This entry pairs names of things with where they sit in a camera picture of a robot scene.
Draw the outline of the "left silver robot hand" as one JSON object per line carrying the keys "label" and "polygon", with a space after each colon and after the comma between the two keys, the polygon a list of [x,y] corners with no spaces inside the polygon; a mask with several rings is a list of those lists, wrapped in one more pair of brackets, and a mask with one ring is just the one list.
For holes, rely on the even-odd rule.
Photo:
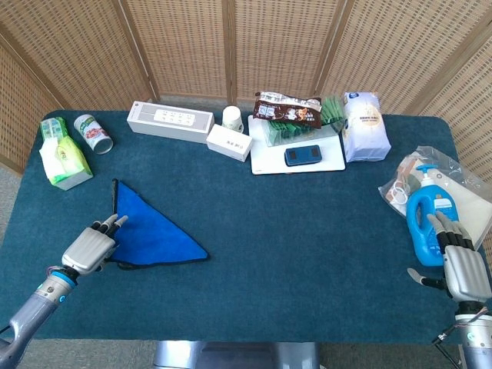
{"label": "left silver robot hand", "polygon": [[79,275],[98,270],[115,252],[115,234],[127,220],[127,215],[113,214],[105,221],[95,221],[70,244],[62,255],[62,265]]}

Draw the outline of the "grey and blue cloth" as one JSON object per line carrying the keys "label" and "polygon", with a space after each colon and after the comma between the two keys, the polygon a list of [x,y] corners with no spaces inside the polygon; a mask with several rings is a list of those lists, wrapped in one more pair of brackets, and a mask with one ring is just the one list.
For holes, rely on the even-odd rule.
{"label": "grey and blue cloth", "polygon": [[118,179],[112,180],[113,212],[128,220],[115,232],[109,261],[132,270],[205,261],[209,253],[173,221]]}

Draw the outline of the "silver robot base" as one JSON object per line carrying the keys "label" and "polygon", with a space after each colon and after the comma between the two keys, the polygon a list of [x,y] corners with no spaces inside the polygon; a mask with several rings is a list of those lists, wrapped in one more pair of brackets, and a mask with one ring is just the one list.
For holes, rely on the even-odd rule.
{"label": "silver robot base", "polygon": [[326,369],[315,342],[159,341],[153,369]]}

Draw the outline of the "clear plastic zip bag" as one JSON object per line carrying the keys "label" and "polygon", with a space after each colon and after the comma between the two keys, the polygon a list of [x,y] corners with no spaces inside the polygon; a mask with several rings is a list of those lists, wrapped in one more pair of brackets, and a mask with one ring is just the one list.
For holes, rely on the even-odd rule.
{"label": "clear plastic zip bag", "polygon": [[388,183],[380,186],[381,197],[401,216],[407,201],[420,189],[424,173],[417,168],[431,165],[428,177],[453,198],[459,221],[471,236],[475,248],[492,228],[492,185],[485,183],[453,158],[431,146],[419,146],[404,157]]}

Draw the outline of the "yellow-green tissue pack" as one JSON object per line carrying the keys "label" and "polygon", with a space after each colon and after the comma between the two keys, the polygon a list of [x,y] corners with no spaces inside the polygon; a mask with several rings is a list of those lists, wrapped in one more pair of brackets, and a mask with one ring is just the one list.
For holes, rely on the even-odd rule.
{"label": "yellow-green tissue pack", "polygon": [[63,191],[93,178],[85,156],[69,136],[46,138],[39,154],[47,179]]}

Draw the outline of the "green and white drink can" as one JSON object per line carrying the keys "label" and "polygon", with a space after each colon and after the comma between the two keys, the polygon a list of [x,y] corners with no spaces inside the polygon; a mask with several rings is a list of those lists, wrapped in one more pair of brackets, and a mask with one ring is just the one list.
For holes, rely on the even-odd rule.
{"label": "green and white drink can", "polygon": [[74,127],[95,154],[103,155],[112,149],[111,137],[93,115],[78,116],[74,121]]}

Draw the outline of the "green patterned tissue pack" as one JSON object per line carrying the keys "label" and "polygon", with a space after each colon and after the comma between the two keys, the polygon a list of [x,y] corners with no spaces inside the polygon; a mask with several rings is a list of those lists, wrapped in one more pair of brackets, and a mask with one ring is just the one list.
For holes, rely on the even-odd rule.
{"label": "green patterned tissue pack", "polygon": [[68,136],[66,121],[63,117],[46,118],[40,122],[43,141],[50,138],[62,139]]}

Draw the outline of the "long white power strip box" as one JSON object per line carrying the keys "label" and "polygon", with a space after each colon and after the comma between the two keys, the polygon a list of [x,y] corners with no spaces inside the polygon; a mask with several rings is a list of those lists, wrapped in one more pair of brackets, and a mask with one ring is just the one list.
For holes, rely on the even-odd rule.
{"label": "long white power strip box", "polygon": [[134,133],[205,144],[214,125],[214,114],[135,101],[127,123]]}

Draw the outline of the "small white cardboard box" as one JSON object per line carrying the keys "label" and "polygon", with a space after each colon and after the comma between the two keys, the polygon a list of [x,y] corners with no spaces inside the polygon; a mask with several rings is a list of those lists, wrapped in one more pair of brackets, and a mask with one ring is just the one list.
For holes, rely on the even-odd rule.
{"label": "small white cardboard box", "polygon": [[245,162],[253,140],[249,135],[214,124],[207,136],[206,144],[212,151]]}

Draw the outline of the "white flour bag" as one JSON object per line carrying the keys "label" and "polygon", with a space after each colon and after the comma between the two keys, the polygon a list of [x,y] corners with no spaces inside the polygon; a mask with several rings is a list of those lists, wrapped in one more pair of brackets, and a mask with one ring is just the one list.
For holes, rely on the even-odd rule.
{"label": "white flour bag", "polygon": [[382,161],[391,149],[381,105],[373,92],[345,92],[342,130],[346,162]]}

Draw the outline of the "white paper cup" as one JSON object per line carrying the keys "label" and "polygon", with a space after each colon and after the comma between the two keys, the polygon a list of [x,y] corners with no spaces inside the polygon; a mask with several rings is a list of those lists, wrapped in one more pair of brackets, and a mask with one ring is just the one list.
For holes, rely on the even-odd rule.
{"label": "white paper cup", "polygon": [[241,110],[234,105],[229,105],[222,112],[221,125],[232,131],[244,132],[244,125],[241,117]]}

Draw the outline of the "white flat board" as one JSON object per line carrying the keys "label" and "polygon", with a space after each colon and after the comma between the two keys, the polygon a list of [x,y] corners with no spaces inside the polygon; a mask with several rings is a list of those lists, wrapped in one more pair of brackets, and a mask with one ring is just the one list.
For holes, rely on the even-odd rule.
{"label": "white flat board", "polygon": [[[299,141],[286,145],[268,147],[264,137],[263,122],[253,115],[248,116],[248,132],[252,138],[250,151],[251,172],[254,175],[290,174],[319,171],[343,171],[345,160],[341,148],[340,137],[332,135],[310,141]],[[321,161],[311,165],[287,166],[284,152],[287,148],[318,145],[321,150]]]}

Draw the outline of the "dark blue flat case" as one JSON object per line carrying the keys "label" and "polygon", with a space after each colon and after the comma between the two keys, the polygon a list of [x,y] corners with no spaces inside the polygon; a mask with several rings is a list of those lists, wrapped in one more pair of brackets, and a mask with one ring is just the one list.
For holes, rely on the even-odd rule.
{"label": "dark blue flat case", "polygon": [[288,167],[317,164],[322,160],[318,145],[287,148],[284,152],[284,161]]}

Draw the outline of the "clear box of green sachets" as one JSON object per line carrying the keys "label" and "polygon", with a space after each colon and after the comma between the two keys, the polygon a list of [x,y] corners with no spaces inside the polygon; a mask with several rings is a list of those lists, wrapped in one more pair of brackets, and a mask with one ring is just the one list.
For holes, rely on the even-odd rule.
{"label": "clear box of green sachets", "polygon": [[338,97],[328,96],[321,103],[321,128],[294,123],[262,121],[264,140],[268,147],[311,141],[338,135],[344,126],[344,109]]}

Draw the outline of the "wicker folding screen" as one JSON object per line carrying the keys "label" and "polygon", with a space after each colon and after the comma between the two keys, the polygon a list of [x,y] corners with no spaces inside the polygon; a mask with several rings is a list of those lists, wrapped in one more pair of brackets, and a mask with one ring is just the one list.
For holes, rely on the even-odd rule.
{"label": "wicker folding screen", "polygon": [[492,181],[492,0],[0,0],[0,165],[42,117],[197,96],[374,91]]}

